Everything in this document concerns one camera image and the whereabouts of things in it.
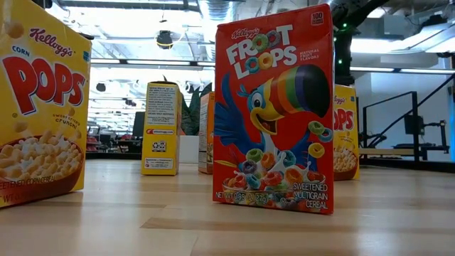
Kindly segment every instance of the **pipe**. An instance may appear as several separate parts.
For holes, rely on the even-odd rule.
[[[217,26],[234,21],[238,2],[223,0],[198,0],[204,20],[204,41],[215,42]],[[215,46],[205,46],[209,60],[215,60]]]

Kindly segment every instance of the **monitor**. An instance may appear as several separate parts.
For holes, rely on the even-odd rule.
[[[417,122],[419,123],[418,134],[425,135],[424,118],[418,116]],[[406,134],[414,134],[414,118],[412,118],[412,115],[410,114],[405,115],[405,132]]]
[[[134,117],[133,137],[144,136],[145,112],[136,112]]]

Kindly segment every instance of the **cereal box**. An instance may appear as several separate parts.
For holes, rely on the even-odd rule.
[[[90,49],[32,1],[0,0],[0,207],[83,188]]]
[[[176,83],[148,84],[141,174],[178,173],[181,105],[182,94]]]
[[[218,26],[213,200],[333,212],[328,5]]]
[[[335,85],[333,103],[333,170],[335,180],[358,179],[358,129],[355,88]]]
[[[213,113],[215,93],[209,92],[200,99],[199,118],[199,167],[200,172],[213,172]]]

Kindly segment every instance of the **yellow cereal box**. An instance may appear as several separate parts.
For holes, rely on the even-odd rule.
[[[142,168],[144,175],[176,175],[182,96],[176,83],[147,86]]]
[[[0,207],[82,189],[91,43],[0,0]]]
[[[213,118],[215,93],[209,92],[200,99],[199,167],[200,172],[213,173]]]
[[[348,86],[335,86],[333,104],[333,167],[335,180],[359,178],[357,105],[355,89]]]

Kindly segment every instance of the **ceiling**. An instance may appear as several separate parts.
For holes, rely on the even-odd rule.
[[[218,23],[320,3],[329,3],[332,8],[347,6],[350,11],[355,11],[358,5],[365,4],[366,0],[53,0],[53,2],[53,8],[48,9],[49,13],[72,29],[95,37],[92,58],[211,61],[215,52],[213,43]],[[446,11],[447,4],[448,1],[442,0],[391,0],[378,11],[401,16],[403,20],[407,16],[404,22],[412,29],[416,29],[410,24],[420,22],[418,14],[438,8]],[[156,37],[159,31],[171,31],[174,41],[172,49],[163,50],[157,46]],[[353,65],[388,65],[384,64],[383,59],[383,54],[354,53]],[[414,64],[422,67],[434,65],[432,58],[429,57],[427,61],[428,63],[422,61],[423,64]],[[188,92],[189,85],[202,88],[214,81],[212,68],[169,70],[160,67],[154,69],[92,67],[89,120],[107,129],[131,131],[134,113],[144,108],[146,84],[152,80],[162,80],[163,76],[181,86],[188,104],[191,98]],[[106,85],[105,92],[96,89],[98,83]],[[126,99],[133,100],[136,107],[127,105]]]

